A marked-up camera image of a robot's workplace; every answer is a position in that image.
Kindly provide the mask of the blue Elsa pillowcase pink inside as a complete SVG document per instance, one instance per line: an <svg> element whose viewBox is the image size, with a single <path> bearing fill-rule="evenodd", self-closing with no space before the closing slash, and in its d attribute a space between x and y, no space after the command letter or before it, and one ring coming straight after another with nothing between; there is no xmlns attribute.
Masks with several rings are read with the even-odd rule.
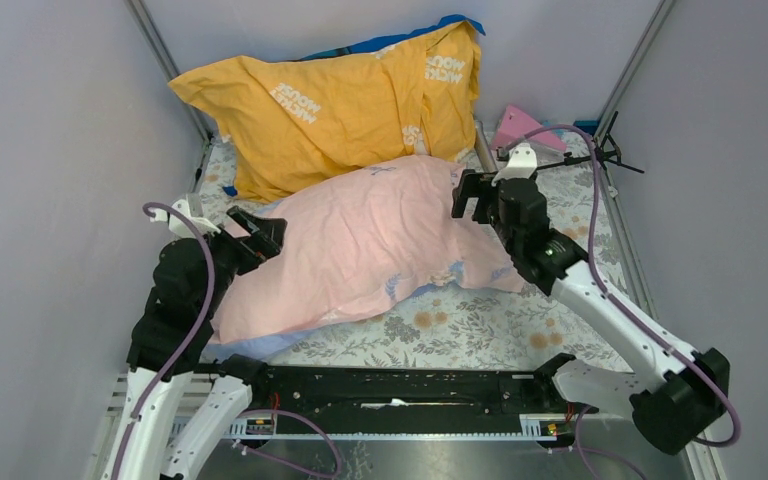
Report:
<svg viewBox="0 0 768 480"><path fill-rule="evenodd" d="M407 156L339 175L256 209L287 223L281 253L235 278L207 352L264 359L323 326L383 314L419 290L518 292L495 232L451 214L457 163Z"/></svg>

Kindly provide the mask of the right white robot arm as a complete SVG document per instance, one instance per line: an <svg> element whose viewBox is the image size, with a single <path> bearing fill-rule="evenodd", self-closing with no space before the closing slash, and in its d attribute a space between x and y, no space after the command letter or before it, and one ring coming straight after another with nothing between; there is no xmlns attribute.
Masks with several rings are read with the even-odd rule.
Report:
<svg viewBox="0 0 768 480"><path fill-rule="evenodd" d="M631 369L597 369L566 357L535 382L539 407L557 412L573 402L628 419L668 455L702 443L709 426L735 413L726 356L677 338L607 282L590 255L551 226L533 179L467 169L452 196L452 217L462 217L475 199L473 221L493 228L517 274L585 320Z"/></svg>

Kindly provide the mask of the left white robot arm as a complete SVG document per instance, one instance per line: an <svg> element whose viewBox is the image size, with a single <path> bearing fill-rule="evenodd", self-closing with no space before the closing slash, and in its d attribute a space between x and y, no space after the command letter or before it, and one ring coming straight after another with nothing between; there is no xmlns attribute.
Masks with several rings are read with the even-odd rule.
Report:
<svg viewBox="0 0 768 480"><path fill-rule="evenodd" d="M210 324L233 281L277 257L288 223L232 207L227 214L244 234L233 236L170 205L148 202L153 222L184 231L165 245L153 285L127 352L123 416L102 473L105 479L164 479L162 455L184 388L213 334Z"/></svg>

